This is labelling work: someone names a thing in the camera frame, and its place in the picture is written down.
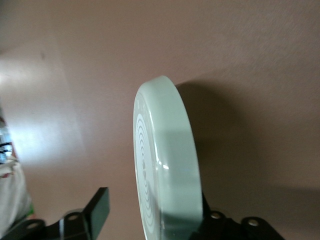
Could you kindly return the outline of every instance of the concentric rings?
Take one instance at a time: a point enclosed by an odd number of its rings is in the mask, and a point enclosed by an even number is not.
[[[136,164],[140,205],[143,208],[143,222],[148,232],[155,231],[154,170],[151,160],[149,136],[144,118],[138,115],[136,121]]]

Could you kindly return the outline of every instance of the white cloth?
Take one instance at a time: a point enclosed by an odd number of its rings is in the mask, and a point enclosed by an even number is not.
[[[23,218],[31,207],[26,179],[21,164],[0,168],[0,238],[17,220]]]

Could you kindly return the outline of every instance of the black plastic mount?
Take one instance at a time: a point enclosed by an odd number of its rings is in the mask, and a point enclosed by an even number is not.
[[[267,221],[246,217],[241,224],[219,211],[211,211],[204,195],[203,221],[189,240],[285,240]]]
[[[25,220],[1,240],[95,240],[109,212],[109,190],[100,187],[81,212],[69,213],[50,226],[41,219]]]

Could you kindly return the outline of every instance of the wall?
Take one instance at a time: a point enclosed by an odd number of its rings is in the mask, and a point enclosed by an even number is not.
[[[143,239],[133,102],[143,82],[166,75],[189,112],[210,204],[237,220],[258,214],[287,239],[318,239],[319,1],[33,0],[0,9],[3,110],[48,224],[108,186],[100,239]]]

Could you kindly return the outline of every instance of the screw hole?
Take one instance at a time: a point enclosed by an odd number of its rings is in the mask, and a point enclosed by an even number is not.
[[[78,218],[78,215],[71,215],[70,217],[68,217],[68,221],[72,221]]]
[[[211,213],[211,217],[212,217],[213,219],[219,219],[219,218],[221,218],[220,214],[217,213],[217,212],[215,212],[215,211]]]
[[[250,220],[248,221],[248,224],[251,225],[251,226],[254,226],[254,227],[256,227],[256,226],[259,225],[258,221],[257,221],[257,220],[254,220],[254,219],[250,219]]]
[[[26,229],[34,229],[38,225],[39,223],[33,222],[33,223],[30,223],[28,226],[26,226]]]

